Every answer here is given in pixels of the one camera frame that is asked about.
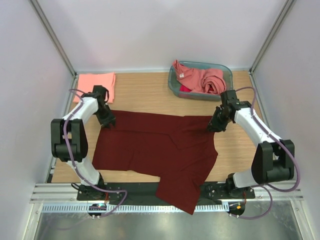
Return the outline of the dark red t shirt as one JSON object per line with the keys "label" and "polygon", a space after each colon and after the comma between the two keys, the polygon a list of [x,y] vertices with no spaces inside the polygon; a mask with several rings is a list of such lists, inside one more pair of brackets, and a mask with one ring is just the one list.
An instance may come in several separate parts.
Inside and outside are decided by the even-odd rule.
{"label": "dark red t shirt", "polygon": [[201,185],[218,153],[210,116],[175,116],[116,110],[114,127],[99,132],[93,166],[160,178],[156,197],[193,214]]}

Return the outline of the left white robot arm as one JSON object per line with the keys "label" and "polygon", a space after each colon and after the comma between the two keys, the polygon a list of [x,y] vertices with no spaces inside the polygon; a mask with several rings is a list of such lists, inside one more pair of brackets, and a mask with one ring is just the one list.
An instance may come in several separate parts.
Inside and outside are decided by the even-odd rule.
{"label": "left white robot arm", "polygon": [[102,85],[94,85],[91,92],[70,89],[79,102],[67,115],[55,118],[50,123],[51,153],[69,165],[83,186],[89,187],[88,194],[95,200],[101,200],[108,192],[98,170],[88,159],[88,140],[85,124],[95,115],[102,128],[116,125],[107,100],[109,91]]}

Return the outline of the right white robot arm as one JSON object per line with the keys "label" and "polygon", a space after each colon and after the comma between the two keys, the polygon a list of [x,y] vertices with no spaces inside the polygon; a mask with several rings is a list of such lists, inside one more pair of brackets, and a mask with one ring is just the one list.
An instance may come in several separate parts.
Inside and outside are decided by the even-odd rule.
{"label": "right white robot arm", "polygon": [[237,198],[251,187],[288,181],[295,178],[295,145],[274,134],[259,118],[254,104],[241,101],[236,90],[227,90],[220,95],[221,105],[210,119],[207,130],[224,132],[229,123],[238,124],[247,133],[256,147],[251,167],[228,175],[223,190],[231,198]]}

